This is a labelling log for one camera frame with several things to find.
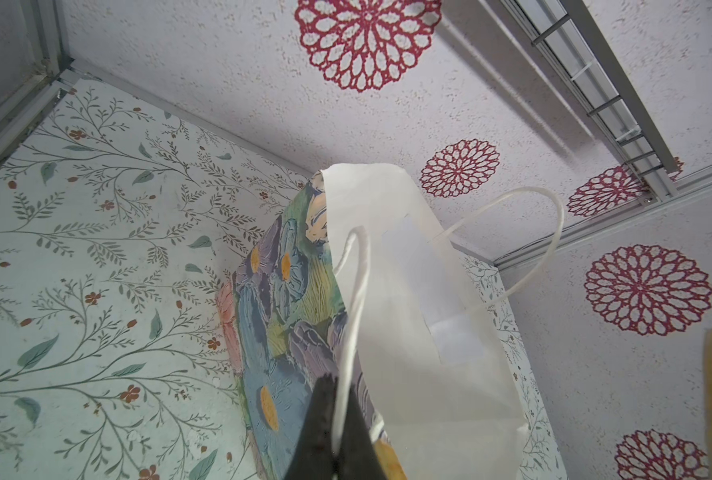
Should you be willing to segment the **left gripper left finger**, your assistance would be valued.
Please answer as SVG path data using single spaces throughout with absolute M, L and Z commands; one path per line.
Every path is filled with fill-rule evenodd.
M 285 480 L 332 480 L 336 455 L 332 450 L 336 379 L 325 374 L 317 379 L 296 449 Z

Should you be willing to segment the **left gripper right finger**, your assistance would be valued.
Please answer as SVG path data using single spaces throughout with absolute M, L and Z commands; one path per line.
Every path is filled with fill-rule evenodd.
M 354 389 L 350 391 L 341 447 L 335 457 L 340 480 L 386 480 Z

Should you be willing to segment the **white floral paper bag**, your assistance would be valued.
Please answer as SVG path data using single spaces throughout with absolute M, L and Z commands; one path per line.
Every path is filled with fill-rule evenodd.
M 318 378 L 337 456 L 355 390 L 387 479 L 513 479 L 528 420 L 451 237 L 392 164 L 317 172 L 220 289 L 262 479 L 284 479 Z

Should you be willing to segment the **black wall shelf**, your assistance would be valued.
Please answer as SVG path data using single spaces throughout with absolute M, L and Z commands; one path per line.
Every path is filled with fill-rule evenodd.
M 616 160 L 658 201 L 679 195 L 670 148 L 583 1 L 503 6 L 600 129 Z

